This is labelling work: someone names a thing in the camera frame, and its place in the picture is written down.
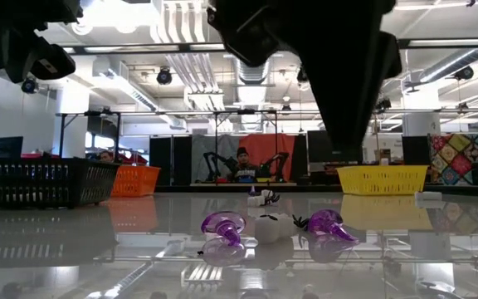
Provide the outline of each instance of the white plush toy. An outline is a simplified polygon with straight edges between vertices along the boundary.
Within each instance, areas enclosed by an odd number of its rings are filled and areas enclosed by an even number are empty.
[[[275,203],[278,200],[280,200],[280,195],[276,195],[270,190],[262,190],[260,195],[249,196],[246,201],[249,207],[260,207]]]
[[[261,215],[256,219],[254,238],[259,244],[274,243],[281,238],[294,235],[296,235],[294,220],[286,214],[273,213]]]

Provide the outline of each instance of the ceiling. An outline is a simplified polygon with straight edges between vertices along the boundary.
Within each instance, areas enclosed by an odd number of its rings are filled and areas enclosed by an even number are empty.
[[[120,2],[120,0],[103,0],[107,2]],[[143,9],[138,9],[132,13],[114,13],[109,15],[111,26],[94,27],[91,32],[86,35],[76,34],[72,26],[63,24],[52,24],[50,28],[41,34],[49,41],[58,43],[62,46],[68,45],[84,45],[84,46],[106,46],[106,45],[127,45],[127,44],[153,44],[157,42],[152,38],[152,30],[154,26],[163,27],[168,35],[165,40],[159,42],[169,42],[174,40],[174,35],[179,36],[180,42],[185,42],[187,38],[183,32],[183,16],[188,16],[186,30],[190,31],[190,38],[195,42],[220,42],[220,38],[215,30],[205,22],[206,16],[204,12],[205,4],[202,2],[202,25],[197,26],[197,1],[186,1],[187,6],[182,6],[179,1],[164,0],[163,7],[156,9],[157,13],[153,18],[146,19]],[[153,4],[128,4],[124,5],[153,5]],[[135,21],[138,17],[142,17],[142,21]],[[124,22],[138,22],[137,27],[132,33],[121,33],[115,24],[124,24]],[[433,37],[478,37],[478,5],[474,7],[466,7],[464,0],[398,0],[395,9],[383,18],[382,29],[391,32],[398,38],[433,38]],[[427,68],[437,64],[440,60],[454,55],[457,50],[406,50],[402,51],[403,73],[400,77],[385,81],[385,95],[392,102],[393,108],[404,108],[401,101],[402,92],[401,79],[416,71],[426,70]],[[137,86],[145,95],[153,98],[160,110],[199,110],[197,105],[190,107],[186,105],[184,100],[184,82],[178,75],[178,70],[171,67],[173,80],[167,86],[159,85],[156,81],[156,75],[161,66],[171,66],[165,55],[109,55],[108,59],[112,64],[122,61],[128,67],[129,74],[126,79],[133,85]],[[336,55],[332,57],[326,56],[326,59],[336,59]],[[208,63],[211,65],[212,73],[218,88],[222,90],[222,105],[220,109],[235,110],[240,105],[241,99],[238,99],[237,86],[237,68],[234,66],[235,59],[224,53],[209,53]],[[440,79],[437,81],[439,86],[440,106],[455,108],[460,100],[465,100],[470,108],[478,108],[478,100],[471,102],[469,99],[478,96],[478,61],[470,64],[475,72],[475,76],[468,81],[457,82],[455,80]],[[316,110],[315,98],[310,89],[301,91],[298,87],[295,76],[300,67],[300,59],[289,53],[281,52],[274,55],[270,59],[268,66],[268,77],[262,83],[266,87],[266,97],[262,101],[259,109],[274,108],[279,110],[283,104],[290,104],[293,110]],[[195,72],[202,78],[202,71],[195,67]],[[351,78],[348,78],[348,85],[337,88],[331,86],[334,91],[344,96],[345,88],[359,88],[352,86]],[[144,105],[141,105],[132,97],[127,96],[124,92],[116,90],[108,84],[99,84],[94,88],[91,95],[91,105],[103,106],[108,105],[112,110],[120,110],[124,112],[131,111],[148,111]],[[289,102],[284,102],[283,98],[290,98]],[[297,116],[289,116],[289,119],[295,119]],[[320,122],[319,116],[316,114],[307,115],[309,120]],[[478,123],[478,114],[462,115],[449,114],[443,115],[443,121],[456,120],[461,123]],[[384,118],[389,118],[391,125],[401,123],[401,115],[392,115],[386,113]],[[124,122],[138,123],[159,122],[155,118],[150,117],[125,117]]]

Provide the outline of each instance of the yellow basket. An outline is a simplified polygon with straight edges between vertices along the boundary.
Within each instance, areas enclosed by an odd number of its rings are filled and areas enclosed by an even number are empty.
[[[423,191],[427,166],[349,166],[337,171],[346,194],[412,195]]]

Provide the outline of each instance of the man wearing cap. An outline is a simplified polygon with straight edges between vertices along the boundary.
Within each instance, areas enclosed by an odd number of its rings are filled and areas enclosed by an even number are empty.
[[[232,182],[256,182],[256,177],[259,174],[259,167],[250,164],[250,156],[246,148],[240,147],[237,149],[237,168],[234,172],[229,174],[229,179]]]

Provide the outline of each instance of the purple squeaky toy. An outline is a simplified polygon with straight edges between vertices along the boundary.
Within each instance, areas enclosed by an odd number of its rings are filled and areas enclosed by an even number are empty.
[[[231,211],[213,213],[202,222],[203,233],[216,233],[228,241],[228,245],[236,246],[241,243],[239,233],[245,229],[246,221],[238,213]]]
[[[301,217],[297,219],[293,216],[293,218],[297,227],[303,228],[305,231],[314,235],[319,236],[327,233],[346,241],[357,241],[356,237],[350,235],[342,228],[342,217],[334,210],[320,210],[311,215],[311,218],[305,220],[302,220]]]

